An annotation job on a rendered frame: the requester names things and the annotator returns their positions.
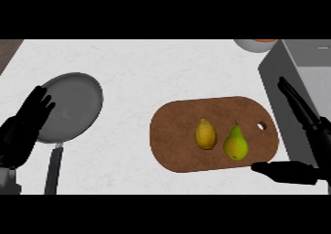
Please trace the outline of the white bowl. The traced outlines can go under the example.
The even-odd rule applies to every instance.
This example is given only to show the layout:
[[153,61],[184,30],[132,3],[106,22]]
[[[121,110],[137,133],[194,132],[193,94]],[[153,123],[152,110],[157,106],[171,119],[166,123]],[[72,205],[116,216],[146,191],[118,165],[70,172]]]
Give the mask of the white bowl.
[[248,52],[262,53],[268,51],[276,44],[274,39],[236,39],[236,45]]

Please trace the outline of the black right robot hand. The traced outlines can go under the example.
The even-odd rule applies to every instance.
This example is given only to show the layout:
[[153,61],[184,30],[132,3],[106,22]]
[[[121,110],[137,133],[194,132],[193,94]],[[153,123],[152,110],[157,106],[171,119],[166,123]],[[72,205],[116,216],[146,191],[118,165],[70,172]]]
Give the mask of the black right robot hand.
[[256,162],[250,165],[250,170],[268,176],[277,183],[314,185],[318,180],[324,180],[331,188],[331,122],[315,115],[283,77],[279,78],[277,88],[302,125],[317,167],[298,161]]

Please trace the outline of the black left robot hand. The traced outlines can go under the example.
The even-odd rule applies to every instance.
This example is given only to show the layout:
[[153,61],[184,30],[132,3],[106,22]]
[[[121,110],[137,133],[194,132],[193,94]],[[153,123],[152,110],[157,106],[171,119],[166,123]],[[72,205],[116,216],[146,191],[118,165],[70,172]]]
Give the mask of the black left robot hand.
[[47,89],[36,86],[0,127],[0,167],[17,168],[26,162],[53,108]]

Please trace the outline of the brown wooden cutting board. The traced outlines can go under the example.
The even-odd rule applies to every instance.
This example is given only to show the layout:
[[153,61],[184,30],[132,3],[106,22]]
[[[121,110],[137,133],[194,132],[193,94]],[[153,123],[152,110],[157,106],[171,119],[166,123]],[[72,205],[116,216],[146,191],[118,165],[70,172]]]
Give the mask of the brown wooden cutting board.
[[[224,152],[234,127],[248,145],[240,160],[230,159]],[[149,146],[157,163],[175,173],[245,167],[276,155],[274,122],[262,106],[246,97],[172,101],[153,113]]]

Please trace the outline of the brown wooden panel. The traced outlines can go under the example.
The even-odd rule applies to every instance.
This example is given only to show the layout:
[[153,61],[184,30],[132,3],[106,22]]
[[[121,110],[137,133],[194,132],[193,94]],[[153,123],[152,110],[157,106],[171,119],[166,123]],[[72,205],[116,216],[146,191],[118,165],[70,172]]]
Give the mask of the brown wooden panel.
[[0,39],[0,76],[22,43],[22,39]]

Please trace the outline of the green pear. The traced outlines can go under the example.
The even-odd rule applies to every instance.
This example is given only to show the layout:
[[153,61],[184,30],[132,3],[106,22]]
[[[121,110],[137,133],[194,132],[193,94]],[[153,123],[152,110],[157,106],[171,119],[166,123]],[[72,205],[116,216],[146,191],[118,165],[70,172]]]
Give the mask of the green pear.
[[234,124],[234,126],[230,129],[222,149],[227,157],[231,160],[234,161],[243,160],[248,154],[248,142],[243,138],[242,128],[239,124]]

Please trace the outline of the yellow lemon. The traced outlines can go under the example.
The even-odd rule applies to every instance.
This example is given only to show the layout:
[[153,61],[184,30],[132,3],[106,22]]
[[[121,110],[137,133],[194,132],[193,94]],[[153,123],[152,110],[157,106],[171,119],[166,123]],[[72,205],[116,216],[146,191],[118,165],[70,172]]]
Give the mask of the yellow lemon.
[[211,150],[217,142],[217,133],[211,123],[200,119],[194,130],[196,145],[203,150]]

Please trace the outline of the grey frying pan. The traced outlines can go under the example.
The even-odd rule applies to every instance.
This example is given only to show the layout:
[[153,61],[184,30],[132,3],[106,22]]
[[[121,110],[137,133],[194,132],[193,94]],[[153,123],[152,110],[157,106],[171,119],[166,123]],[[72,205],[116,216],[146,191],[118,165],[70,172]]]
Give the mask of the grey frying pan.
[[79,136],[94,123],[101,111],[101,85],[81,72],[50,79],[42,88],[51,96],[54,108],[39,130],[38,141],[54,144],[51,151],[44,194],[54,195],[63,154],[63,143]]

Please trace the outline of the grey box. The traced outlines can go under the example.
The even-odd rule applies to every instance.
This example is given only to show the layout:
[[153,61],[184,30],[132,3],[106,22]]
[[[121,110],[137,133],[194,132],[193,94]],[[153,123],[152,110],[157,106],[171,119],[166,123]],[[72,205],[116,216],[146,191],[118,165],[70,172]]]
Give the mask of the grey box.
[[314,114],[331,121],[331,39],[279,39],[258,70],[289,159],[317,165],[277,83],[283,77]]

